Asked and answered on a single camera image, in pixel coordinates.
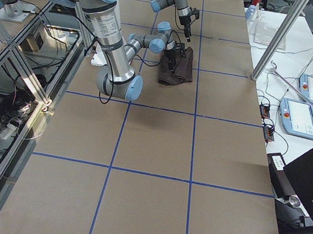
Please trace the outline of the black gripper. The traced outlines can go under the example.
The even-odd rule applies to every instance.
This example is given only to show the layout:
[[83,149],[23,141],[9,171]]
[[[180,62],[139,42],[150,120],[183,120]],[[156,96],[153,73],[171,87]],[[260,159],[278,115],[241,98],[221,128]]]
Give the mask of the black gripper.
[[165,57],[168,58],[168,69],[175,70],[176,57],[185,58],[185,44],[174,42],[174,45],[171,49],[165,50]]
[[181,10],[178,10],[178,16],[179,16],[179,21],[181,26],[184,27],[183,31],[184,31],[184,36],[187,40],[187,42],[190,42],[191,40],[191,29],[190,29],[190,24],[192,23],[192,18],[191,17],[195,17],[195,19],[199,19],[199,10],[197,10],[196,8],[192,8],[192,7],[186,7],[186,8],[182,8]]

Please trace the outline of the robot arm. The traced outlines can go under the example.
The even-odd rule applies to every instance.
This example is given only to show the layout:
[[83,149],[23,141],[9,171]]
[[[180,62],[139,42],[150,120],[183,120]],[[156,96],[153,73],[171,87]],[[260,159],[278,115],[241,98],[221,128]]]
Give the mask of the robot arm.
[[153,12],[160,12],[167,7],[174,6],[176,27],[183,31],[187,42],[190,42],[191,25],[199,19],[199,10],[190,7],[188,0],[150,0],[150,4]]
[[99,91],[109,97],[134,101],[140,96],[143,79],[130,65],[140,49],[148,48],[153,53],[164,52],[168,57],[170,70],[174,68],[176,52],[185,50],[183,43],[177,43],[173,39],[172,29],[167,21],[158,24],[156,34],[133,34],[129,37],[129,42],[124,43],[119,24],[120,15],[115,12],[117,0],[49,1],[71,8],[79,4],[89,16],[94,35],[107,62],[98,72],[96,84]]

